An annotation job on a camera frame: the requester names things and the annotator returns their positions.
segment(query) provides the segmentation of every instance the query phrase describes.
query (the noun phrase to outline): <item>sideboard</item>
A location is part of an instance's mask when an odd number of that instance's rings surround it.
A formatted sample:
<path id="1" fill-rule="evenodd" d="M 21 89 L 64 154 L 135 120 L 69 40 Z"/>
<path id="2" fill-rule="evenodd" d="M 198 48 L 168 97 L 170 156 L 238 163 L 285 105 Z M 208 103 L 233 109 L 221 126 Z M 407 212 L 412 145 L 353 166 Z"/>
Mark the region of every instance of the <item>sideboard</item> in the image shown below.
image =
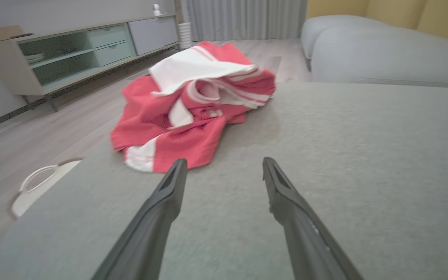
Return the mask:
<path id="1" fill-rule="evenodd" d="M 178 46 L 175 14 L 0 41 L 0 78 L 11 94 L 45 96 L 109 69 Z"/>

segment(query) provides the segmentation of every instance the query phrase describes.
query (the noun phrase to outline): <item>cabinet door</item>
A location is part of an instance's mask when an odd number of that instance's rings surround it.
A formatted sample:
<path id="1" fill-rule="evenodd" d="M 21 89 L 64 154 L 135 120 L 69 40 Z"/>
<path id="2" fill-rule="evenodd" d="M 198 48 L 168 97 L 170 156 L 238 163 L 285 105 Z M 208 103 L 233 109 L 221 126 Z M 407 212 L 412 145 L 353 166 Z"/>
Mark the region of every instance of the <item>cabinet door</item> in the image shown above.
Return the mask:
<path id="1" fill-rule="evenodd" d="M 137 55 L 142 55 L 178 41 L 173 16 L 131 21 L 129 29 Z"/>

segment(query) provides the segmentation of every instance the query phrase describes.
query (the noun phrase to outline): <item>red and white cloth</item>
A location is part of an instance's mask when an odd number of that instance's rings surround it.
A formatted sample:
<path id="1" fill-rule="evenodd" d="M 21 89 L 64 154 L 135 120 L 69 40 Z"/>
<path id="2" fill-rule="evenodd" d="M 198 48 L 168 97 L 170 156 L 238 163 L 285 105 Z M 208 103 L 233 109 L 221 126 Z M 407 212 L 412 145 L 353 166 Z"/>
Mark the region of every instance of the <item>red and white cloth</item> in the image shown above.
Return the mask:
<path id="1" fill-rule="evenodd" d="M 172 55 L 123 90 L 123 116 L 112 144 L 141 172 L 167 172 L 178 158 L 188 168 L 212 161 L 226 124 L 245 122 L 276 87 L 274 73 L 252 64 L 231 43 L 203 42 Z"/>

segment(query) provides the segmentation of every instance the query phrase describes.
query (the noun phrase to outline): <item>white handle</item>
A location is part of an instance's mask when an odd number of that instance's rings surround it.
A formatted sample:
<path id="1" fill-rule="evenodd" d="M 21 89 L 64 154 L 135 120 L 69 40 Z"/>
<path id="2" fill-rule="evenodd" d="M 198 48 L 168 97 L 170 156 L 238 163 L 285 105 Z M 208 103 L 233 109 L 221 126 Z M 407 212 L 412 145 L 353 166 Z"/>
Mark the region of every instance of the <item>white handle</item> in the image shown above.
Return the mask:
<path id="1" fill-rule="evenodd" d="M 40 186 L 42 186 L 45 182 L 48 182 L 49 179 L 51 179 L 51 177 L 53 177 L 56 172 L 58 171 L 58 167 L 60 167 L 60 165 L 50 165 L 50 166 L 45 166 L 43 168 L 39 168 L 38 170 L 32 172 L 32 174 L 30 174 L 22 183 L 22 185 L 20 186 L 20 192 L 27 192 L 30 193 L 33 190 L 35 190 L 36 188 L 39 188 Z M 51 174 L 50 177 L 46 178 L 44 181 L 42 181 L 41 183 L 39 183 L 37 186 L 35 186 L 34 188 L 27 190 L 27 185 L 29 184 L 29 182 L 36 177 L 38 174 L 46 171 L 46 170 L 54 170 L 55 172 L 53 172 L 53 174 Z"/>

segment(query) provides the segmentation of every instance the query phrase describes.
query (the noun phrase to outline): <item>cabinet leg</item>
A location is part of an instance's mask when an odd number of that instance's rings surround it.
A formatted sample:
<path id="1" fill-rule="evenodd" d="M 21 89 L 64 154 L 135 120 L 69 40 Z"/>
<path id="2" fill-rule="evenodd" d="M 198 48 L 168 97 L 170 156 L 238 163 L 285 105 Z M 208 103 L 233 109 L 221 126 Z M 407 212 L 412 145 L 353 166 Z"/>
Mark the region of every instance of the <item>cabinet leg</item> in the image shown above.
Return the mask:
<path id="1" fill-rule="evenodd" d="M 29 108 L 29 110 L 34 110 L 34 106 L 32 106 L 32 103 L 29 102 L 29 99 L 27 98 L 27 96 L 26 95 L 22 95 L 22 98 L 27 103 L 27 108 Z"/>
<path id="2" fill-rule="evenodd" d="M 51 108 L 53 108 L 53 110 L 55 112 L 58 112 L 58 109 L 55 106 L 55 102 L 53 101 L 53 98 L 51 97 L 51 95 L 45 95 L 46 97 L 46 101 L 48 101 L 48 103 L 51 105 Z"/>

